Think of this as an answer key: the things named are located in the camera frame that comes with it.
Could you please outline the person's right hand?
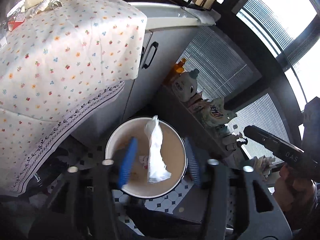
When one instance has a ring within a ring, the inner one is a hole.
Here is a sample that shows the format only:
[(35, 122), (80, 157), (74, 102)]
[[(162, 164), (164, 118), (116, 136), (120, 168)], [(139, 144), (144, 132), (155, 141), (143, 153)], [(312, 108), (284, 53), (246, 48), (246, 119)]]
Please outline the person's right hand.
[(273, 197), (283, 212), (289, 212), (293, 206), (305, 206), (316, 194), (316, 184), (306, 178), (300, 178), (295, 170), (284, 164), (274, 185)]

